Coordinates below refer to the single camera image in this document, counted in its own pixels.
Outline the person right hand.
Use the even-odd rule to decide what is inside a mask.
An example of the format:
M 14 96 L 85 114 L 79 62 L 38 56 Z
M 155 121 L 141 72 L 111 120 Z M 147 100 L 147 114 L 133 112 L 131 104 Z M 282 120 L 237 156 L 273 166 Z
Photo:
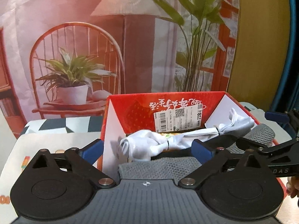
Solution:
M 287 193 L 291 198 L 298 197 L 298 192 L 299 192 L 298 176 L 288 177 L 286 187 L 287 187 Z

